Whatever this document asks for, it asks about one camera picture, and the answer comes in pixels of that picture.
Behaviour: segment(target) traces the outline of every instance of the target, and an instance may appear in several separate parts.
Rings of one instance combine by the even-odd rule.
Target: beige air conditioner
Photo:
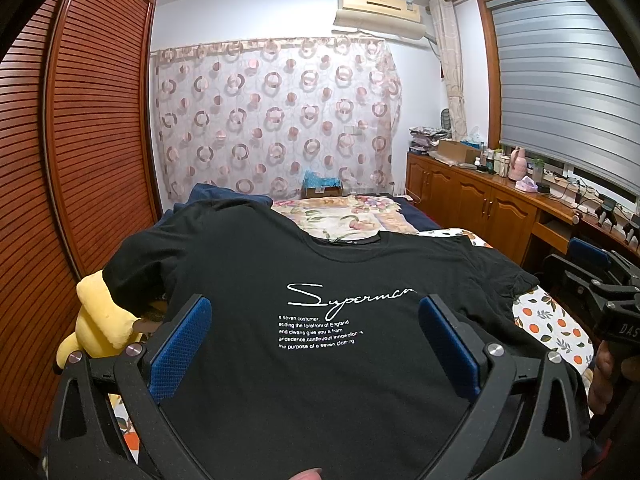
[[[338,0],[334,25],[420,40],[427,28],[418,6],[405,0]]]

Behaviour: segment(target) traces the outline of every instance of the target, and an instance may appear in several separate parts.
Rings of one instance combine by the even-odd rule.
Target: window blind
[[[640,196],[640,80],[585,0],[492,0],[500,142]]]

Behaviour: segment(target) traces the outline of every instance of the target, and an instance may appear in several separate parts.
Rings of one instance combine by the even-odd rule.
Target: sheer patterned curtain
[[[429,2],[440,51],[440,63],[447,87],[453,140],[466,139],[465,97],[462,89],[462,53],[458,21],[453,4],[445,0]]]
[[[389,189],[401,83],[384,40],[169,48],[152,91],[171,202],[198,182],[295,198],[305,170],[360,192]]]

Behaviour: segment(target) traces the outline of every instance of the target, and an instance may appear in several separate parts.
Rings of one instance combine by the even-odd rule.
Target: blue gripper pad
[[[602,270],[609,270],[611,267],[611,260],[605,251],[580,240],[580,238],[569,240],[566,254],[571,261],[582,260]]]
[[[149,393],[156,402],[173,397],[211,326],[211,304],[200,298],[151,363]]]
[[[420,300],[418,319],[456,394],[474,402],[480,395],[480,368],[471,352],[431,298]]]

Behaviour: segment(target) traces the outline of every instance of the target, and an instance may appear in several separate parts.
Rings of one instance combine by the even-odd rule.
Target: stuffed animal
[[[76,293],[82,307],[76,319],[76,331],[58,347],[56,364],[60,369],[75,350],[85,350],[91,357],[107,357],[140,341],[142,334],[133,326],[138,318],[113,303],[101,270],[85,276],[76,285]]]

